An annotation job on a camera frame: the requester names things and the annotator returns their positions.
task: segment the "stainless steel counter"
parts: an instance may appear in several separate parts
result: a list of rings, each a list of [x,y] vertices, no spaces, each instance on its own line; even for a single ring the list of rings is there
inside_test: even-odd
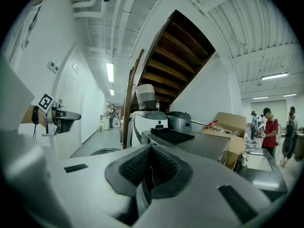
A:
[[[223,151],[225,150],[229,142],[229,139],[224,137],[195,133],[186,130],[174,131],[193,135],[195,137],[194,139],[190,139],[182,143],[171,143],[151,133],[150,131],[145,131],[142,133],[142,144],[156,143],[172,148],[179,148],[186,152],[217,161],[222,156]]]
[[[251,157],[261,156],[261,161],[257,161],[260,169],[252,169],[249,164],[244,167],[239,163],[236,167],[236,173],[262,190],[271,201],[274,201],[280,196],[285,195],[288,191],[285,180],[279,167],[275,163],[275,160],[270,155],[268,150],[259,148],[246,148],[246,153],[252,155],[249,157],[249,159]],[[268,171],[266,171],[267,166],[263,167],[263,156],[266,157],[268,161]]]

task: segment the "red object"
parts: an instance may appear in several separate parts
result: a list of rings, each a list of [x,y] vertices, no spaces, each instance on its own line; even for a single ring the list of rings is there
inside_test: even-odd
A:
[[[277,133],[278,129],[278,121],[275,119],[274,121],[267,121],[264,133],[267,135],[269,133],[275,132]],[[269,148],[275,148],[276,146],[276,137],[269,137],[263,140],[263,145]]]

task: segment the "hallway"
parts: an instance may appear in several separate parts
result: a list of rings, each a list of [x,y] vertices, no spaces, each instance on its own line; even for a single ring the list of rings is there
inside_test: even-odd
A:
[[[114,125],[113,129],[96,132],[71,158],[90,156],[95,151],[105,148],[122,149],[119,125]]]

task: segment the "wooden staircase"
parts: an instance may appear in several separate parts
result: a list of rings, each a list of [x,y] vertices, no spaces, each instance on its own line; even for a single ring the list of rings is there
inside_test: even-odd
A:
[[[154,86],[162,111],[187,87],[215,52],[203,33],[184,15],[175,11],[153,45],[139,84]],[[138,111],[136,95],[131,113]]]

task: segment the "fluorescent ceiling light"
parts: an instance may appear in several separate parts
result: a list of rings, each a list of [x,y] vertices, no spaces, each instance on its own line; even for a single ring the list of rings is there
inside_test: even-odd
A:
[[[259,100],[259,99],[267,99],[268,96],[264,96],[264,97],[256,97],[256,98],[252,98],[253,100]]]
[[[108,73],[109,82],[114,82],[114,65],[112,63],[107,63],[106,71]]]
[[[283,97],[288,97],[288,96],[296,96],[297,94],[289,94],[289,95],[284,95]]]
[[[286,77],[287,75],[288,75],[288,73],[274,74],[274,75],[264,76],[264,77],[262,77],[262,80],[267,80],[267,79],[272,79],[272,78],[281,78],[281,77]]]

